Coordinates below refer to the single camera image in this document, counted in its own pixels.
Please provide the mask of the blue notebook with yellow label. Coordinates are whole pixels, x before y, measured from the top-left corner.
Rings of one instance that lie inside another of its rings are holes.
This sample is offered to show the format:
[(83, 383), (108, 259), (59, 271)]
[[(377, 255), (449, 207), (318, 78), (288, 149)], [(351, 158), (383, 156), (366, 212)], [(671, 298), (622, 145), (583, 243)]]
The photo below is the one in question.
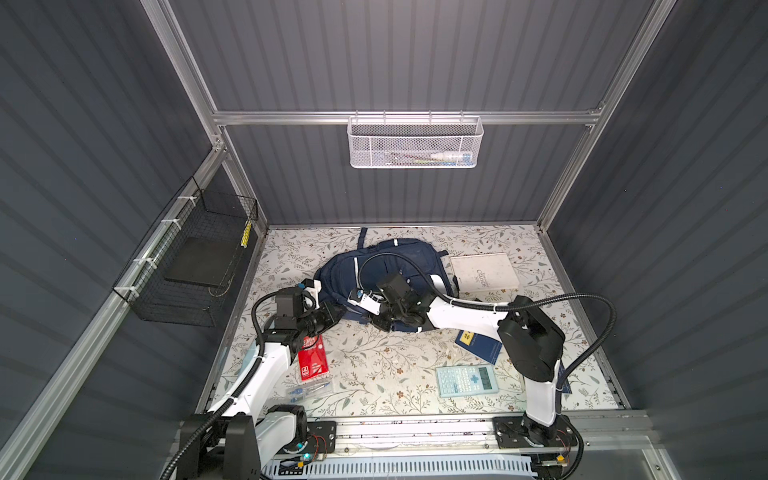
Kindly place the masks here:
[(490, 365), (497, 363), (503, 347), (499, 340), (470, 331), (460, 331), (455, 344)]

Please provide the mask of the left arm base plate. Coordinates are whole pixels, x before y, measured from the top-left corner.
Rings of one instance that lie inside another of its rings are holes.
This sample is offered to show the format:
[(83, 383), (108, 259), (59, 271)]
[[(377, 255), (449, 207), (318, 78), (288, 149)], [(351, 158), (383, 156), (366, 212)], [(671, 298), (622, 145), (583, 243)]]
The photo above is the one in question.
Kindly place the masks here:
[(297, 456), (309, 454), (326, 455), (335, 452), (338, 423), (336, 421), (310, 421), (307, 433), (282, 447), (277, 454)]

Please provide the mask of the white Robinson Crusoe book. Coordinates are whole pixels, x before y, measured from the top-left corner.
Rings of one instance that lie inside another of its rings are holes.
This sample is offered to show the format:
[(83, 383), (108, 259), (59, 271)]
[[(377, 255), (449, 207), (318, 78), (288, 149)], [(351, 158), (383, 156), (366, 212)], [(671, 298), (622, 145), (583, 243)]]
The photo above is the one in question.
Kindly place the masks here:
[(504, 253), (453, 256), (450, 258), (462, 292), (517, 290), (520, 279)]

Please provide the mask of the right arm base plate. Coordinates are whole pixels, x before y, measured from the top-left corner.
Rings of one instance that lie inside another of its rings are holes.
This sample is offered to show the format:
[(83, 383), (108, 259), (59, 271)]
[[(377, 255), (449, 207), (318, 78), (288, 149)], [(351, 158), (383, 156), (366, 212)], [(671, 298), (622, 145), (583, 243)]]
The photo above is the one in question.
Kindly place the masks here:
[(502, 449), (563, 447), (580, 445), (581, 436), (566, 415), (557, 414), (551, 426), (542, 426), (527, 415), (498, 416), (492, 419), (493, 433)]

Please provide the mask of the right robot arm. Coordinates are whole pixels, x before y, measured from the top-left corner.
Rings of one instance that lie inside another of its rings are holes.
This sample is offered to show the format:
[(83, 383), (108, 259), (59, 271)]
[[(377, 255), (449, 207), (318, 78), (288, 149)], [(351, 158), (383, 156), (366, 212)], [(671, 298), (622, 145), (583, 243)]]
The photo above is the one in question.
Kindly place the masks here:
[(419, 332), (462, 330), (500, 342), (524, 379), (521, 433), (533, 446), (555, 439), (562, 404), (564, 333), (531, 299), (518, 297), (506, 305), (460, 302), (433, 288), (420, 293), (398, 273), (385, 277), (377, 289), (383, 305), (372, 319), (380, 329), (400, 321)]

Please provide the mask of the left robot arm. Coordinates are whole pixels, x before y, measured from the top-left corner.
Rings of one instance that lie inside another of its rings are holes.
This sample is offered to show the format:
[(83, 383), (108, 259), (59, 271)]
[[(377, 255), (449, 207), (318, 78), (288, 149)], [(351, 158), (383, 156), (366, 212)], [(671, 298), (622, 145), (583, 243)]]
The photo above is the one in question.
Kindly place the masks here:
[(223, 398), (182, 425), (179, 449), (160, 477), (198, 477), (202, 458), (223, 440), (223, 478), (265, 479), (262, 464), (284, 446), (304, 443), (309, 427), (305, 410), (297, 405), (276, 405), (264, 418), (259, 414), (277, 381), (304, 348), (304, 339), (318, 338), (338, 324), (345, 312), (337, 302), (319, 301), (300, 287), (283, 288), (258, 299), (251, 309), (255, 355)]

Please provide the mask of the navy blue student backpack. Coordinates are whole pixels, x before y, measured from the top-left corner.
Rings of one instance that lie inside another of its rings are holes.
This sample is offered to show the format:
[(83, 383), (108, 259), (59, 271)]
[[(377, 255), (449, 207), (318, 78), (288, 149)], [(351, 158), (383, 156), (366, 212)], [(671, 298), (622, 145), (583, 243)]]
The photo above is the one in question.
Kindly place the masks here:
[(394, 272), (400, 273), (420, 294), (429, 287), (419, 271), (428, 275), (442, 293), (454, 294), (456, 283), (449, 279), (443, 264), (447, 251), (438, 251), (431, 244), (415, 238), (395, 238), (365, 247), (366, 232), (366, 229), (361, 231), (355, 250), (335, 255), (314, 275), (321, 284), (318, 299), (344, 306), (347, 309), (343, 316), (345, 320), (368, 324), (370, 313), (351, 303), (348, 296), (357, 289), (358, 282), (365, 290), (377, 292), (377, 283)]

